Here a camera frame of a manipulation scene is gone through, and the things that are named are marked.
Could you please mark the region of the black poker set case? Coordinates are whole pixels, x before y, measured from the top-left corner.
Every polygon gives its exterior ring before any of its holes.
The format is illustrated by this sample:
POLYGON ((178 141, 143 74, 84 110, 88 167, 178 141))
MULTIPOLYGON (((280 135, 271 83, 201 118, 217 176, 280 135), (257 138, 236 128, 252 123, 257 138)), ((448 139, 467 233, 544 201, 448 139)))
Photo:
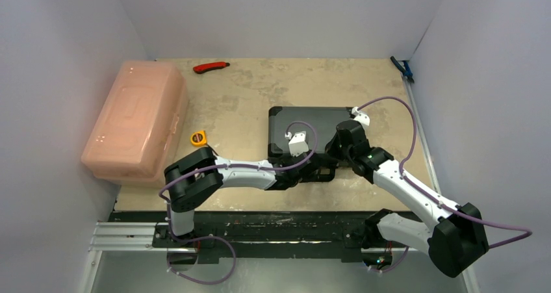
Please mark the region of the black poker set case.
POLYGON ((306 132, 309 149, 314 146, 316 133, 318 145, 313 159, 319 169, 306 178, 306 183, 327 183, 334 179, 335 170, 345 163, 332 159, 326 154, 326 145, 336 133, 336 126, 352 118, 351 107, 290 107, 274 106, 268 111, 268 160, 278 161, 290 157, 288 140, 285 138, 287 127, 291 133, 306 132))

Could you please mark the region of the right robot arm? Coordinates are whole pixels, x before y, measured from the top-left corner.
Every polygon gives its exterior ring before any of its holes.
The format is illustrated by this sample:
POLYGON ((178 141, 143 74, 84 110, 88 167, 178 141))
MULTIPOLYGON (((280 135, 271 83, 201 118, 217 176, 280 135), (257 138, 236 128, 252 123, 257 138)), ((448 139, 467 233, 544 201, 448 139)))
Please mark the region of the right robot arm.
POLYGON ((410 220, 382 209, 365 222, 365 246, 397 242, 426 254, 436 268, 456 277, 489 251, 481 213, 428 188, 381 147, 372 147, 363 126, 347 120, 336 126, 326 153, 346 161, 354 173, 392 194, 416 216, 410 220))

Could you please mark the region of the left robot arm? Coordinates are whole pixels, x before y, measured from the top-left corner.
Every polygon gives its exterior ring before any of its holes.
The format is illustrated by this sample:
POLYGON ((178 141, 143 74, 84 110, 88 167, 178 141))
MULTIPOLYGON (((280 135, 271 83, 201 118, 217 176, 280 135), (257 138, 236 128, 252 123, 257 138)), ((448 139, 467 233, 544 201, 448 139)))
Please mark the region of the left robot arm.
POLYGON ((300 183, 330 182, 336 169, 314 151, 253 162, 225 159, 202 147, 164 170, 159 196, 167 204, 168 238, 176 246, 189 245, 195 210, 219 189, 287 190, 300 183))

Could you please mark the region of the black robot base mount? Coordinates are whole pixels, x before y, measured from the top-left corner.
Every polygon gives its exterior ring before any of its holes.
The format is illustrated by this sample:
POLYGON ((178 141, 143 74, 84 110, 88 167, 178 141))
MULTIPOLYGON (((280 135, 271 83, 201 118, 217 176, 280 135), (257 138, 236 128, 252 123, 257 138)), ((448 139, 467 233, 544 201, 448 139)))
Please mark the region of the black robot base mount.
POLYGON ((386 268, 397 261, 404 245, 371 239, 366 221, 372 211, 197 211, 194 230, 185 238, 170 236, 161 211, 113 212, 116 225, 143 223, 153 226, 146 247, 188 252, 200 264, 221 258, 337 259, 386 268))

